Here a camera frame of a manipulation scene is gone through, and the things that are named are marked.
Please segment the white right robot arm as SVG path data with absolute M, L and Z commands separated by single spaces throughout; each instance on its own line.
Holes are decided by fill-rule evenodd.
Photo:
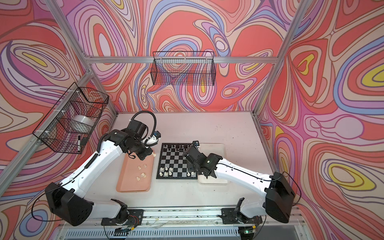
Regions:
M 228 161 L 220 155 L 201 153 L 199 148 L 191 146 L 183 152 L 190 172 L 205 178 L 227 180 L 246 188 L 258 195 L 255 200 L 245 197 L 238 200 L 230 214 L 222 214 L 224 221 L 241 224 L 260 224 L 261 216 L 267 215 L 279 223 L 290 220 L 296 194 L 283 174 L 261 174 L 245 169 Z

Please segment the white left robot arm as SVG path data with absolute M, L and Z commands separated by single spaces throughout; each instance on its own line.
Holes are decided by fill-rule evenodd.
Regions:
M 102 135 L 91 157 L 60 183 L 50 183 L 46 187 L 45 196 L 51 213 L 74 227 L 90 219 L 107 219 L 117 225 L 125 224 L 129 218 L 125 203 L 117 199 L 106 203 L 86 199 L 95 180 L 124 154 L 134 154 L 143 161 L 153 154 L 153 150 L 140 139 L 120 130 Z

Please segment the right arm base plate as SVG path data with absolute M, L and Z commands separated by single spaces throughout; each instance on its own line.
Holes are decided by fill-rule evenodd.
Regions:
M 239 210 L 235 208 L 222 208 L 221 215 L 219 217 L 222 219 L 223 224 L 253 224 L 258 226 L 263 223 L 263 218 L 261 216 L 254 216 L 249 218 L 242 214 Z

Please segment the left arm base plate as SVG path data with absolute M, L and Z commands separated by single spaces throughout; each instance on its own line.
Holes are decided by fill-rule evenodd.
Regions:
M 142 224 L 144 210 L 143 209 L 128 209 L 127 215 L 123 217 L 123 220 L 120 221 L 117 218 L 108 219 L 103 218 L 101 221 L 102 226 L 127 226 L 127 227 L 137 227 Z

